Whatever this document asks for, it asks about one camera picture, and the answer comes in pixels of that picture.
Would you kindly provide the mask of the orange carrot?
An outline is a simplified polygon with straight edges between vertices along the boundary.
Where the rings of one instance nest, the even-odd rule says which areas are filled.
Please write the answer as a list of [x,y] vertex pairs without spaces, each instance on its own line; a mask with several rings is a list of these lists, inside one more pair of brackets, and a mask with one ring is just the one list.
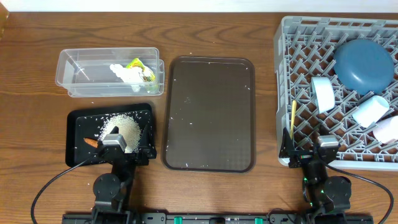
[[92,147],[95,147],[95,148],[98,147],[98,142],[97,142],[97,140],[90,139],[90,138],[84,138],[83,140],[84,140],[84,142],[86,142],[87,144],[89,144],[89,145],[92,146]]

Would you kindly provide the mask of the cream plastic spoon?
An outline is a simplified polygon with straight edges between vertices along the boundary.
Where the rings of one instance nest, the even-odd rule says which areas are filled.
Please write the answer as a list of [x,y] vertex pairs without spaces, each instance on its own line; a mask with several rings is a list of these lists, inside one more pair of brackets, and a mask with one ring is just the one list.
[[292,108],[291,108],[291,120],[290,120],[290,138],[291,140],[294,140],[294,123],[295,123],[295,117],[296,117],[296,111],[297,111],[297,101],[293,100],[292,101]]

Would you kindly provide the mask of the white tissue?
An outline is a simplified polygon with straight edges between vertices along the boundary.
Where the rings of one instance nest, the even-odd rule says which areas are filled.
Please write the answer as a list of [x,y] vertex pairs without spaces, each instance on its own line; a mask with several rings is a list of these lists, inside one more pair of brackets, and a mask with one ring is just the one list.
[[116,74],[124,83],[131,83],[133,92],[139,92],[140,83],[144,82],[139,74],[134,69],[124,68],[120,64],[111,64],[110,70]]

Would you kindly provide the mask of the light blue rice bowl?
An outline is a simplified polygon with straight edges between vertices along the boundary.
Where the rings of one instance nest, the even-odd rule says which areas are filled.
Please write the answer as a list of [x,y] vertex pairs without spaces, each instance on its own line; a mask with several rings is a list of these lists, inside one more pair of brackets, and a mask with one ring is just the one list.
[[318,112],[324,113],[335,107],[335,95],[331,81],[327,77],[312,77],[312,91]]

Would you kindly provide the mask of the pink white cup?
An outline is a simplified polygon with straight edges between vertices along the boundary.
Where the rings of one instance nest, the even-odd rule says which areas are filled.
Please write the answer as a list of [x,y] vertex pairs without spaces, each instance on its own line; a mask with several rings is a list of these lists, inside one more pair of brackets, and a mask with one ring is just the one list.
[[374,137],[383,144],[397,141],[397,116],[376,123],[373,130]]

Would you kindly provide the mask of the light blue cup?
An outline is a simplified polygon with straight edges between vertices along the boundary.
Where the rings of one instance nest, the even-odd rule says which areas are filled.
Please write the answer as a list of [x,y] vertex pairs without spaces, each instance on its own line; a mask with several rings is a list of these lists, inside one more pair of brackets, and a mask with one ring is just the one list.
[[388,111],[389,103],[381,96],[372,96],[358,106],[352,114],[353,119],[364,128],[377,122]]

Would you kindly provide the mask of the yellow green snack wrapper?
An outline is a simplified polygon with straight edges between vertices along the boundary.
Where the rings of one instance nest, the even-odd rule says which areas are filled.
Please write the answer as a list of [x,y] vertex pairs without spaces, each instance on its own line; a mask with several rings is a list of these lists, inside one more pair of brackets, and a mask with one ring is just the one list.
[[139,58],[134,58],[126,65],[126,68],[134,69],[144,82],[152,82],[155,80],[154,72],[148,66],[144,65]]

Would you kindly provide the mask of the dark blue plate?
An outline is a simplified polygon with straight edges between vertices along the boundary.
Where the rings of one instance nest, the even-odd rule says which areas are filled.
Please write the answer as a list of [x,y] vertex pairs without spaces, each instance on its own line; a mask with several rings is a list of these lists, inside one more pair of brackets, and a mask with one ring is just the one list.
[[394,78],[394,62],[380,44],[366,39],[351,40],[336,49],[333,69],[349,90],[360,95],[381,93]]

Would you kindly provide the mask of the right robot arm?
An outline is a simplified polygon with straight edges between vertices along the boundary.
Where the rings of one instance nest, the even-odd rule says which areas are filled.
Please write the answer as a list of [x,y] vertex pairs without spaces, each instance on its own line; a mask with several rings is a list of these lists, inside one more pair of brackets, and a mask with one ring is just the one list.
[[295,223],[347,223],[345,210],[351,207],[351,181],[329,176],[327,165],[336,159],[339,142],[333,135],[318,136],[311,150],[298,150],[287,129],[282,132],[279,157],[288,158],[290,168],[303,172],[302,190],[311,208],[295,217]]

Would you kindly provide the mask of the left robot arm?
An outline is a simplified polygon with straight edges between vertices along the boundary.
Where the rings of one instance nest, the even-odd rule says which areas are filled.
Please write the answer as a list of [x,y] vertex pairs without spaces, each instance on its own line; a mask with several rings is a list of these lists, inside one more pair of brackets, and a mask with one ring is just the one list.
[[98,157],[112,165],[110,173],[100,175],[94,182],[95,206],[90,223],[141,223],[141,215],[128,209],[137,166],[146,166],[155,159],[153,130],[147,124],[142,131],[137,152],[127,153],[126,142],[118,127],[98,141]]

